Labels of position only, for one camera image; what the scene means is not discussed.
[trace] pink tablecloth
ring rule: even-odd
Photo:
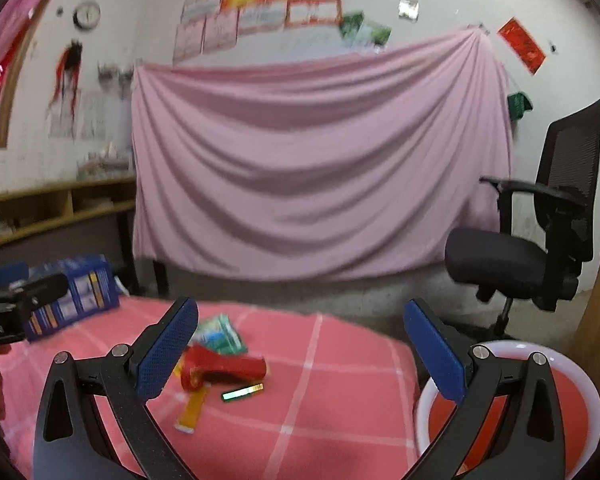
[[[14,345],[11,354],[0,356],[7,402],[3,428],[12,458],[26,476],[53,356],[68,350],[86,358],[131,343],[168,306],[125,298],[118,310],[42,342]],[[220,312],[229,315],[251,354],[266,357],[270,373],[264,393],[225,404],[219,393],[226,388],[214,387],[192,435],[173,427],[187,399],[174,377],[148,403],[200,480],[398,480],[416,462],[417,380],[407,346],[321,314],[200,304],[201,317]],[[140,472],[107,403],[99,399],[98,405],[123,464]]]

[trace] green bag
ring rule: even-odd
[[[525,112],[534,109],[529,97],[523,92],[507,97],[507,103],[509,104],[509,117],[512,121],[519,121]]]

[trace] hanging sheet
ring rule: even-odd
[[[507,81],[464,30],[382,54],[136,73],[136,256],[240,280],[379,276],[496,230]]]

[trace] chair backrest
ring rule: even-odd
[[[593,259],[593,205],[600,165],[600,100],[549,126],[536,182],[573,193],[587,207],[574,218],[571,228],[576,237],[569,248],[577,261]],[[537,195],[536,219],[546,231],[554,213],[551,201]]]

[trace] small box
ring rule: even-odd
[[[66,258],[29,270],[29,279],[62,272],[69,291],[55,303],[37,309],[25,325],[27,340],[52,335],[76,321],[120,306],[111,266],[103,255]]]

